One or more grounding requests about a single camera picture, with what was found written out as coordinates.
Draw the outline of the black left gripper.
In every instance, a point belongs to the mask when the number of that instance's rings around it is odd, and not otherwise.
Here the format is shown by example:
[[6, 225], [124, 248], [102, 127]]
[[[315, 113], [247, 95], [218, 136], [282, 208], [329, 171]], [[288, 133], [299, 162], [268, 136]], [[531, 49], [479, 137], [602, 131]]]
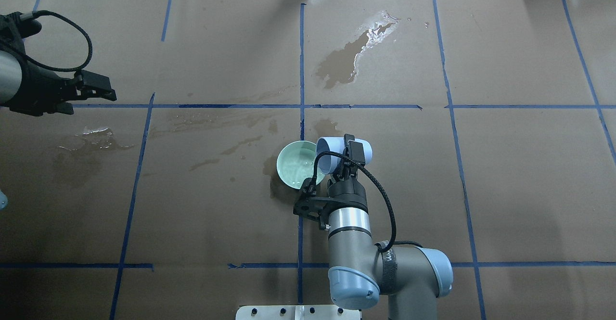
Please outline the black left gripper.
[[17, 93], [7, 101], [7, 107], [30, 116], [73, 115], [70, 101], [90, 98], [116, 101], [110, 78], [86, 70], [77, 70], [72, 78], [62, 78], [51, 70], [27, 65]]

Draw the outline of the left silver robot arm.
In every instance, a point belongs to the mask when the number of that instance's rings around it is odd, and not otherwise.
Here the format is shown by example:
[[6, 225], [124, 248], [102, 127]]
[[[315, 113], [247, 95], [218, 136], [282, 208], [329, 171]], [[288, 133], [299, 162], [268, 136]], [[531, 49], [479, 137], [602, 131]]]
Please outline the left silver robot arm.
[[78, 70], [73, 78], [62, 78], [17, 55], [2, 51], [0, 56], [0, 103], [12, 112], [30, 116], [74, 114], [72, 101], [101, 98], [116, 101], [110, 78]]

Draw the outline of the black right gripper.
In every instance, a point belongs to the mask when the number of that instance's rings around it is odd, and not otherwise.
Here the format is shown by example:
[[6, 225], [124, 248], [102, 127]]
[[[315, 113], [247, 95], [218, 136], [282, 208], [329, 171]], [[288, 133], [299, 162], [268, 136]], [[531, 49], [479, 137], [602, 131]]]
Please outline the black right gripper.
[[344, 142], [344, 156], [350, 161], [338, 159], [336, 168], [330, 174], [327, 181], [327, 212], [354, 208], [368, 213], [367, 194], [357, 179], [357, 172], [363, 169], [355, 165], [364, 166], [363, 144], [353, 134], [345, 134]]

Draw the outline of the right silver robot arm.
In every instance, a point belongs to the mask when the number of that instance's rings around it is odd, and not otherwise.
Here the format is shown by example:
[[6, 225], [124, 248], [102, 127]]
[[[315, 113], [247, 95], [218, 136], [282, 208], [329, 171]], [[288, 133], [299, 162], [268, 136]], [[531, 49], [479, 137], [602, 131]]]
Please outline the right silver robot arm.
[[394, 239], [375, 243], [368, 215], [367, 194], [352, 158], [361, 165], [372, 159], [370, 144], [352, 136], [321, 137], [317, 141], [321, 172], [331, 175], [327, 186], [335, 203], [328, 214], [332, 302], [343, 309], [366, 310], [388, 298], [390, 320], [435, 320], [437, 299], [450, 294], [454, 275], [444, 252]]

